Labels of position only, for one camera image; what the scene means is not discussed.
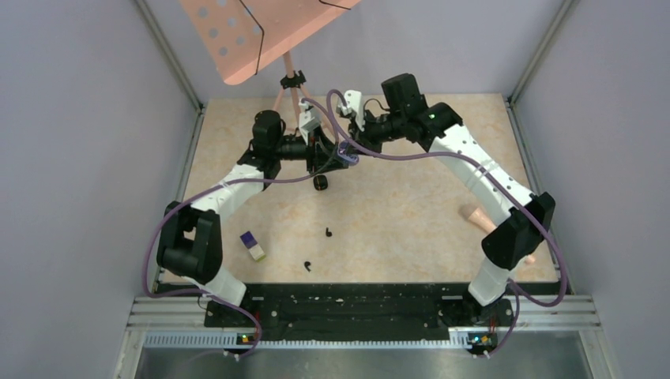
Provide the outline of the purple earbud charging case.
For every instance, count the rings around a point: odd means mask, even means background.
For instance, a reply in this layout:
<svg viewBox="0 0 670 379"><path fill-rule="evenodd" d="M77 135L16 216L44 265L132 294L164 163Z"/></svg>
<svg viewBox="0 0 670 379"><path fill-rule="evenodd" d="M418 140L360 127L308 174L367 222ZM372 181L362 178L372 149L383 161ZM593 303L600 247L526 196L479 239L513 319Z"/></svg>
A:
<svg viewBox="0 0 670 379"><path fill-rule="evenodd" d="M355 148L339 148L337 150L337 156L339 160L348 167L355 166L359 163L359 154Z"/></svg>

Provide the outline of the black earbud charging case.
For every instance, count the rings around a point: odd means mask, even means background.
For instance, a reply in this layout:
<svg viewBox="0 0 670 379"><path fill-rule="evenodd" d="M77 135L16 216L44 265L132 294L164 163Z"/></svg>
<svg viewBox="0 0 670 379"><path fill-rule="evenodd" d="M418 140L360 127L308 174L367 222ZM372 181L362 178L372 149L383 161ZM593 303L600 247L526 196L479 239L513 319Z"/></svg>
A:
<svg viewBox="0 0 670 379"><path fill-rule="evenodd" d="M329 187L328 179L325 175L319 174L313 177L313 186L317 191L327 190Z"/></svg>

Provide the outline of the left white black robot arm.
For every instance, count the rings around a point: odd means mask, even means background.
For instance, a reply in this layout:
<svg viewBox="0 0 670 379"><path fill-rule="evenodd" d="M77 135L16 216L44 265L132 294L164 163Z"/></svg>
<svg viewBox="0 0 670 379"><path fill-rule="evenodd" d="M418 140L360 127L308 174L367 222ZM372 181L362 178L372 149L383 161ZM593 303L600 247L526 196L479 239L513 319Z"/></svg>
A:
<svg viewBox="0 0 670 379"><path fill-rule="evenodd" d="M350 165L320 128L305 137L285 128L277 111L257 113L247 150L231 171L200 197L168 205L160 229L156 263L224 300L223 315L234 326L248 324L254 307L243 298L246 285L223 265L223 222L277 180L284 160L305 161L310 177Z"/></svg>

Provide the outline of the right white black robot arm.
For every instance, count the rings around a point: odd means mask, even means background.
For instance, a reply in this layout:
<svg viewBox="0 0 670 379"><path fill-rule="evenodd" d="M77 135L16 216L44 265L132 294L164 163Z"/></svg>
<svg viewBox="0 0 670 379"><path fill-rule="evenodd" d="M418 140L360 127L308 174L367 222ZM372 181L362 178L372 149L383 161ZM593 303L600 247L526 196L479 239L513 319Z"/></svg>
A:
<svg viewBox="0 0 670 379"><path fill-rule="evenodd" d="M387 108L379 116L366 109L360 92L333 92L336 111L350 121L344 137L358 153L375 158L435 158L480 202L494 227L481 242L484 260L469 284L471 298L463 304L463 314L469 323L485 325L494 317L494 301L507 289L518 264L543 242L554 246L549 228L555 199L549 193L535 194L508 175L451 106L427 102L414 75L402 73L383 81L382 92ZM382 153L384 143L400 139L418 144L422 153Z"/></svg>

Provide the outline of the purple white small box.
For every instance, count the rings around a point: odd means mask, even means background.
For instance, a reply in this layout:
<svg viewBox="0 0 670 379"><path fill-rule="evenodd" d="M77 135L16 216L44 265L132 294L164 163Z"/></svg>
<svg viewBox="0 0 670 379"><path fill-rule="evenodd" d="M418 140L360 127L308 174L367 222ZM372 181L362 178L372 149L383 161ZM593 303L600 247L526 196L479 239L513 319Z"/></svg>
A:
<svg viewBox="0 0 670 379"><path fill-rule="evenodd" d="M240 240L254 261L261 261L265 258L264 250L250 231L240 235Z"/></svg>

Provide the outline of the wooden toy microphone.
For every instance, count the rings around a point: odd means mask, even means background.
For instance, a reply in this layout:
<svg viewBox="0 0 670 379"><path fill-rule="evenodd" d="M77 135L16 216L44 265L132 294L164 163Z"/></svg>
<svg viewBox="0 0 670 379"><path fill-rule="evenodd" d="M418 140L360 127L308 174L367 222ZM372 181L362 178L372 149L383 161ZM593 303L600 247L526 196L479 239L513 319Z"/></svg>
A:
<svg viewBox="0 0 670 379"><path fill-rule="evenodd" d="M482 233L481 237L489 235L497 228L489 215L475 204L461 205L458 208L458 214L462 219L479 229Z"/></svg>

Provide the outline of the pink music stand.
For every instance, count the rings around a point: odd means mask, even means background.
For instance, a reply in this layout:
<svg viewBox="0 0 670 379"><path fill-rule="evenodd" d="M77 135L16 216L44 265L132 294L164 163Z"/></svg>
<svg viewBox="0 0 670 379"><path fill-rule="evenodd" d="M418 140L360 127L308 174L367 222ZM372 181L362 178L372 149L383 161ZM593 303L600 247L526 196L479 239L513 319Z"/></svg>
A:
<svg viewBox="0 0 670 379"><path fill-rule="evenodd" d="M181 1L227 85L238 85L352 9L343 1Z"/></svg>

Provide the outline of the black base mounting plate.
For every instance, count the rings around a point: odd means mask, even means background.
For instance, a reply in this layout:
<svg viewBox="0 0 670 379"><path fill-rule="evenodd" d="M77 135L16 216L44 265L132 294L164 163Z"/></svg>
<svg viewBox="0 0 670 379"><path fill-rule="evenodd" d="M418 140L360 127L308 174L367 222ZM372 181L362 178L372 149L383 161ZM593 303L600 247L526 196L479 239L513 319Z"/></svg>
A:
<svg viewBox="0 0 670 379"><path fill-rule="evenodd" d="M253 283L242 312L210 302L209 328L262 327L264 341L447 340L450 328L508 327L512 304L481 306L464 283Z"/></svg>

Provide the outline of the aluminium frame rail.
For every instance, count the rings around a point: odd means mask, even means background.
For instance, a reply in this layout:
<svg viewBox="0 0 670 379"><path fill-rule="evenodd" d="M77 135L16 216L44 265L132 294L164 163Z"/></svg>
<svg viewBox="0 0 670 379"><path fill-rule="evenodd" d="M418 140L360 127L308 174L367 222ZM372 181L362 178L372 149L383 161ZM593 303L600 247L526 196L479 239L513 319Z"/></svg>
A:
<svg viewBox="0 0 670 379"><path fill-rule="evenodd" d="M511 296L480 321L457 314L459 300L254 298L248 314L203 298L137 298L126 327L146 344L194 348L472 348L509 332L582 332L601 327L593 300L570 296L553 308Z"/></svg>

